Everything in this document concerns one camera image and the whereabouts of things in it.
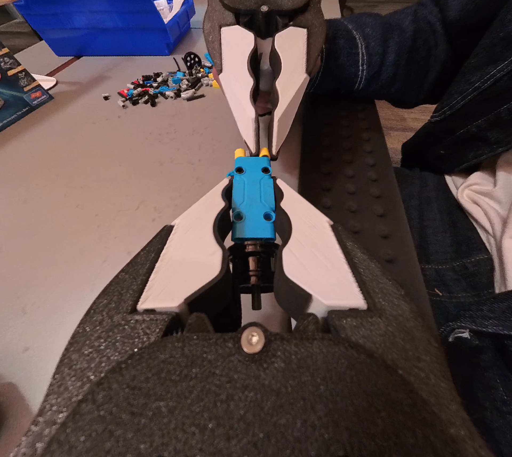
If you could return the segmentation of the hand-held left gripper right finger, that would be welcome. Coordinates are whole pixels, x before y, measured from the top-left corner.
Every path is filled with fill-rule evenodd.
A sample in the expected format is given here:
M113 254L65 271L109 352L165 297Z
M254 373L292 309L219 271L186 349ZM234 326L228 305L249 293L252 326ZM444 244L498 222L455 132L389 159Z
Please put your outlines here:
M281 179L274 180L274 192L278 305L295 321L305 313L322 319L333 310L366 310L332 221Z

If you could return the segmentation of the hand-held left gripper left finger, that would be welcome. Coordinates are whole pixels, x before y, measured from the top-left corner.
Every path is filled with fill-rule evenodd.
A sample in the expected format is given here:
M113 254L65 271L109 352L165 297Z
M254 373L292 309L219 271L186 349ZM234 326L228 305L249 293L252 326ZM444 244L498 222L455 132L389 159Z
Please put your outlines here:
M225 240L232 229L232 179L224 178L172 222L171 234L140 297L139 312L218 312L231 280Z

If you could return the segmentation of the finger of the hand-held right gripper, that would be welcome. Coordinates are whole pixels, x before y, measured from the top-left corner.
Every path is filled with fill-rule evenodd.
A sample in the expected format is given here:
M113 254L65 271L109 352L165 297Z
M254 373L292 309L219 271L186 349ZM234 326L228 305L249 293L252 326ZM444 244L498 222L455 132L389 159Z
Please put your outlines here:
M307 74L306 29L287 27L273 39L270 63L274 72L274 93L277 105L273 110L270 127L270 152L276 157L298 111L309 82Z
M221 28L220 82L238 130L251 155L259 152L259 117L253 102L255 77L251 59L257 58L257 39L239 25Z

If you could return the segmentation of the blue grey brick assembly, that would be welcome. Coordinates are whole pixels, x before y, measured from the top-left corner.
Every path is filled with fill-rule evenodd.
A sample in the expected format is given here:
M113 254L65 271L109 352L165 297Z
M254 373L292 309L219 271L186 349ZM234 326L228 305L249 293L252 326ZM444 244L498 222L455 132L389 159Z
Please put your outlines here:
M275 196L270 153L257 156L237 149L232 178L231 240L228 248L234 286L251 295L252 310L262 308L262 294L273 292L279 244L274 228Z

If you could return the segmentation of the person's right forearm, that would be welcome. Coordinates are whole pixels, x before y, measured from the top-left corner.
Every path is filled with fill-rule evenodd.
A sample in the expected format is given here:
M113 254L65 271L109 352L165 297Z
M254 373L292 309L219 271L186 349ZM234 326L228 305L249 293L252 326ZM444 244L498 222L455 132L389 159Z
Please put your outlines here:
M316 94L356 95L400 108L449 110L511 70L511 0L418 0L381 15L327 21Z

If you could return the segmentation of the white desk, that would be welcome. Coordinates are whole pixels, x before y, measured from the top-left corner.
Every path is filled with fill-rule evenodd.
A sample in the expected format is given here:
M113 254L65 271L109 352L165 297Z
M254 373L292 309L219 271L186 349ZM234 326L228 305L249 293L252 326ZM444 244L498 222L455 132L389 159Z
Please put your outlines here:
M243 147L220 89L121 108L171 57L84 57L54 99L1 132L1 383L33 416L92 301L158 232L225 179Z

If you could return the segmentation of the person's right hand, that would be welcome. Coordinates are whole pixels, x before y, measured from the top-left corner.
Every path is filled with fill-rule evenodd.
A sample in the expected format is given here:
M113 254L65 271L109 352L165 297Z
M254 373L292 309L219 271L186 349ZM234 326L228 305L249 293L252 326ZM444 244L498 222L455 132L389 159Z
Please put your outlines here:
M260 90L257 96L257 100L254 104L255 112L260 117L271 115L277 102L278 96L276 93L272 91Z

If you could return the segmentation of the pile of small brick parts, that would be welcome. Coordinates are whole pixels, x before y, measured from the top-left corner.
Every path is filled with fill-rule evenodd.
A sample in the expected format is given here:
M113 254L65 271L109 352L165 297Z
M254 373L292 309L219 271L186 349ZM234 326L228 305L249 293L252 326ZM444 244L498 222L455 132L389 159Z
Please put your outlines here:
M211 56L187 51L180 60L173 57L175 69L154 71L143 74L127 83L118 91L117 104L126 109L129 106L148 105L156 107L161 100L182 99L195 101L205 96L208 87L219 89L213 75L214 63Z

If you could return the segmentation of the blue plastic bin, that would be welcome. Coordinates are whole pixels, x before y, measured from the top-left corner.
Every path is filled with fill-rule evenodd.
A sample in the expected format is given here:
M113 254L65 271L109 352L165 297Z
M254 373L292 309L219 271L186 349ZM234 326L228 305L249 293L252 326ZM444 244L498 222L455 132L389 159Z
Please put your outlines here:
M57 56L168 56L190 29L193 0L18 0Z

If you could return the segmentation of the person's denim jacket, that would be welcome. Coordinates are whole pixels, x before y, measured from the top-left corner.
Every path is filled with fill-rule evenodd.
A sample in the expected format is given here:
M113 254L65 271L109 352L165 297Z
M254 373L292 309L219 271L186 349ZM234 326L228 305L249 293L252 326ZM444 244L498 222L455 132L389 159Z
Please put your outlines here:
M452 94L455 82L404 143L397 176L458 393L492 452L511 456L511 290L495 291L490 251L445 179L511 150L511 70L449 110Z

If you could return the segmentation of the small robot kit box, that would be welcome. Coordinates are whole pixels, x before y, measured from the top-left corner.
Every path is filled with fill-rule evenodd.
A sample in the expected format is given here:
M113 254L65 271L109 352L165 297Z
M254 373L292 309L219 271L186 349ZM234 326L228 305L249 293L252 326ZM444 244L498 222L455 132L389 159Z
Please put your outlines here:
M1 131L53 100L53 96L1 43Z

